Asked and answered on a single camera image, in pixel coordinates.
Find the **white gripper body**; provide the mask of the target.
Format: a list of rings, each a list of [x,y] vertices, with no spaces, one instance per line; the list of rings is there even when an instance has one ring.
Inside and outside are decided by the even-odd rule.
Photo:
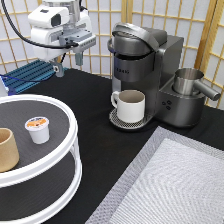
[[[79,3],[42,3],[28,15],[28,21],[32,26],[33,42],[56,46],[56,49],[33,47],[35,56],[44,61],[72,50],[69,45],[59,43],[59,37],[64,33],[74,33],[77,28],[92,32],[89,12]]]

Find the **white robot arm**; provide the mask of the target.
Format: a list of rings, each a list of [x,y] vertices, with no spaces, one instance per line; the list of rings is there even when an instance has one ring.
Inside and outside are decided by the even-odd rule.
[[[75,53],[78,66],[83,65],[83,52],[96,44],[87,9],[81,9],[79,0],[43,0],[28,15],[32,26],[31,40],[38,44],[55,46],[55,49],[34,46],[34,53],[42,61],[49,62],[57,77],[64,76],[57,59],[67,52]]]

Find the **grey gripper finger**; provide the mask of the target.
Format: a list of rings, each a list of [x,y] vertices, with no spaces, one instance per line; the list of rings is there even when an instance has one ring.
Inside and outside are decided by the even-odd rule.
[[[75,53],[75,62],[77,66],[83,65],[83,51],[74,51]]]
[[[64,76],[64,69],[61,63],[57,61],[51,61],[51,65],[53,66],[53,70],[57,77],[61,78]]]

